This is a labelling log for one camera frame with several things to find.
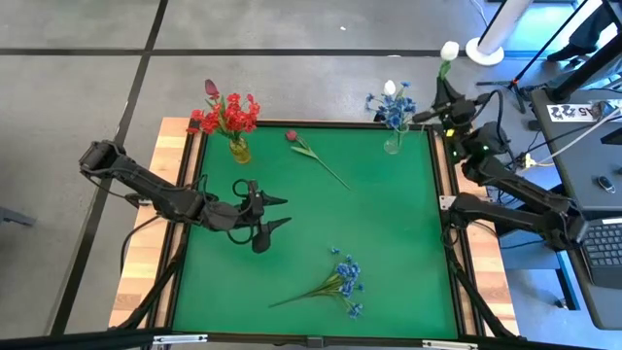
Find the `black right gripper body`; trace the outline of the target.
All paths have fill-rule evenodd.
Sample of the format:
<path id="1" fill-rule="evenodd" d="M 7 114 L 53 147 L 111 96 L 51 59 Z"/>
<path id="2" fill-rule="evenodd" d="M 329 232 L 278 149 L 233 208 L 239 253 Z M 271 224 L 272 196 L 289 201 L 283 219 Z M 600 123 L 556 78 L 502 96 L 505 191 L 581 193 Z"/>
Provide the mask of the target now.
<path id="1" fill-rule="evenodd" d="M 470 126 L 478 105 L 478 99 L 466 99 L 463 95 L 455 103 L 450 103 L 446 95 L 444 105 L 432 104 L 432 118 L 438 119 L 444 128 Z"/>

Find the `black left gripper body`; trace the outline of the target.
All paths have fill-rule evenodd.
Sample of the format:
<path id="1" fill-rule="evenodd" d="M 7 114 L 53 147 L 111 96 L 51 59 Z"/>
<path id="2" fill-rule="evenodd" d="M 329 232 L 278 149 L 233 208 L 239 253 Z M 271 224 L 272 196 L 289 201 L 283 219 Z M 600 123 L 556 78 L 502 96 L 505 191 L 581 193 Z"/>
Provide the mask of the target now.
<path id="1" fill-rule="evenodd" d="M 204 200 L 199 222 L 212 231 L 231 232 L 234 229 L 248 228 L 258 232 L 257 225 L 262 223 L 265 208 L 261 204 L 260 192 L 256 180 L 238 179 L 231 185 L 233 194 L 241 199 L 237 205 L 221 201 L 215 194 L 207 192 L 207 179 L 199 182 L 201 198 Z"/>

